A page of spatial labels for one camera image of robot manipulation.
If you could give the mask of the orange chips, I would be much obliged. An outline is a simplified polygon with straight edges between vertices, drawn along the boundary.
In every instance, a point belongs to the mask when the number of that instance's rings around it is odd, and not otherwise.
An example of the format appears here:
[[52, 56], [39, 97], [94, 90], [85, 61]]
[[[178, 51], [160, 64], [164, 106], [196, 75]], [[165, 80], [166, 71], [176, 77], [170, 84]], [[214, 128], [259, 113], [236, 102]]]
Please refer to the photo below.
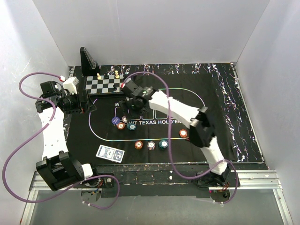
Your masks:
[[181, 138], [186, 138], [188, 136], [188, 132], [185, 129], [179, 131], [179, 135]]
[[120, 122], [117, 124], [117, 128], [120, 130], [124, 129], [124, 127], [125, 127], [125, 124], [123, 122]]

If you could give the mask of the blue small blind button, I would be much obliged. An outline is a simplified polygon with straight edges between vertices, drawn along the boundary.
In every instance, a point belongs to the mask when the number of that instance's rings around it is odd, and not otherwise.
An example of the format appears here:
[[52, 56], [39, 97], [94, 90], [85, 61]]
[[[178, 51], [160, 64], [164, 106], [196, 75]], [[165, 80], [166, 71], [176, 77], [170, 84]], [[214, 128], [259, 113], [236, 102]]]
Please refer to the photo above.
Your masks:
[[112, 124], [117, 125], [120, 122], [120, 118], [119, 117], [113, 117], [111, 122], [112, 122]]

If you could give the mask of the green chips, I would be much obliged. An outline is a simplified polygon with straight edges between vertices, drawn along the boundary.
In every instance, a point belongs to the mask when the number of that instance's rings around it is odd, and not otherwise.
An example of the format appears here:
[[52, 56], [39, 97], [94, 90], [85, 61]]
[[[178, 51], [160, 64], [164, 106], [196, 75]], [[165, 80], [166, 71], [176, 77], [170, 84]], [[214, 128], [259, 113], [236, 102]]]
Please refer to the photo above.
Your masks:
[[134, 131], [136, 129], [136, 125], [135, 123], [128, 123], [127, 124], [127, 128], [130, 130], [130, 131]]

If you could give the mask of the blue playing card box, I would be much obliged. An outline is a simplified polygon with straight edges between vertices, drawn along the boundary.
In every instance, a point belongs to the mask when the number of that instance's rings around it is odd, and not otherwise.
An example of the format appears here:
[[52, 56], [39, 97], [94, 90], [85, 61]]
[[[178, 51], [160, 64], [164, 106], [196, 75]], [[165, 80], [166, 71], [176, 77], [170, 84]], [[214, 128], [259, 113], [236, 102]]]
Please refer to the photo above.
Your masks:
[[96, 153], [96, 157], [109, 160], [115, 163], [121, 163], [124, 157], [125, 151], [119, 150], [113, 147], [100, 145]]

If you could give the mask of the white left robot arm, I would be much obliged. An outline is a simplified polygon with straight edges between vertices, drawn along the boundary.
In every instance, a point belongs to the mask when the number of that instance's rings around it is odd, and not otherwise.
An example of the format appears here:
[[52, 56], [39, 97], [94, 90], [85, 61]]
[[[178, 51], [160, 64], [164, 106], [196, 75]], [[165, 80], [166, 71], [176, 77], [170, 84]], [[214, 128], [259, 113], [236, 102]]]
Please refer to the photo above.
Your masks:
[[51, 190], [57, 191], [76, 182], [84, 181], [88, 187], [96, 187], [100, 176], [93, 172], [91, 164], [81, 164], [69, 153], [63, 127], [64, 116], [89, 113], [96, 110], [88, 93], [79, 89], [79, 80], [68, 78], [58, 88], [54, 81], [41, 85], [42, 95], [36, 101], [36, 109], [43, 126], [44, 149], [42, 160], [36, 169]]

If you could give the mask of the pink blue chip stack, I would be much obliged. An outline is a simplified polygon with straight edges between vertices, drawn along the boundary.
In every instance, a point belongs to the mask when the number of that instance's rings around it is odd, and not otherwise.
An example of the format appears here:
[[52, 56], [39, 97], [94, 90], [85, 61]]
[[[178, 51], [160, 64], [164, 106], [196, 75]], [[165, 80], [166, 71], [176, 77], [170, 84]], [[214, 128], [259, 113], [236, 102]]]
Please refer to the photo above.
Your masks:
[[148, 148], [148, 150], [154, 150], [155, 149], [155, 143], [153, 142], [153, 141], [149, 141], [148, 143], [147, 143], [147, 148]]

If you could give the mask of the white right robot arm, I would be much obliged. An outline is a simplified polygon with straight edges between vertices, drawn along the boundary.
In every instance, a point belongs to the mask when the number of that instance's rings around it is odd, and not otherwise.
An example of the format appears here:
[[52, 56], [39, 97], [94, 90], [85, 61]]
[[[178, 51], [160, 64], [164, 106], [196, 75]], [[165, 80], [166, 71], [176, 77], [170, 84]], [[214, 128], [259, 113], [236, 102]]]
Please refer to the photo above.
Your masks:
[[120, 90], [126, 96], [120, 106], [128, 121], [150, 109], [178, 120], [189, 130], [189, 141], [204, 154], [213, 183], [223, 186], [229, 181], [230, 168], [219, 148], [215, 126], [206, 107], [188, 106], [160, 90], [143, 88], [133, 81], [123, 83]]

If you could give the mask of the orange red chip stack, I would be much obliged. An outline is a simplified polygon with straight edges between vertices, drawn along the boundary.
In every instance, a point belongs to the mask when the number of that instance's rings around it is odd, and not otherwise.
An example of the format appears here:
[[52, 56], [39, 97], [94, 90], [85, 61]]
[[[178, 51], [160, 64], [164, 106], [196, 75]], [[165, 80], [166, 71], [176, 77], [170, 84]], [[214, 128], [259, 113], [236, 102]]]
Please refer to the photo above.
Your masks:
[[140, 150], [143, 147], [143, 142], [142, 141], [136, 141], [135, 142], [135, 148], [137, 150]]

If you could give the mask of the pink blue chips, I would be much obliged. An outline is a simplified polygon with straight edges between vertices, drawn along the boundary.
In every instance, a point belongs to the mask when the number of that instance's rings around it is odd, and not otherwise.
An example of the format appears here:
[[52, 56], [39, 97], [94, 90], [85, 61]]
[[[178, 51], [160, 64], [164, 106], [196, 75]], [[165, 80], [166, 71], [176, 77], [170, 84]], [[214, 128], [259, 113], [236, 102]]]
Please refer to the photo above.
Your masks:
[[127, 118], [126, 118], [125, 116], [123, 116], [123, 117], [122, 117], [122, 121], [123, 121], [124, 123], [126, 123], [126, 122], [127, 122]]

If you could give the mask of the green blue chip stack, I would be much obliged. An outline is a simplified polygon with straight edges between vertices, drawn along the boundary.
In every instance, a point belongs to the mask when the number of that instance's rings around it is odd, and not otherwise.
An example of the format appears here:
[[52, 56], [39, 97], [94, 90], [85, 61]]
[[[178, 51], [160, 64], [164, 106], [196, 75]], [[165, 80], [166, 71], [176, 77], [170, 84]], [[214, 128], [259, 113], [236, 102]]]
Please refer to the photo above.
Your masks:
[[162, 150], [165, 150], [168, 147], [168, 141], [167, 140], [161, 140], [159, 142], [159, 148]]

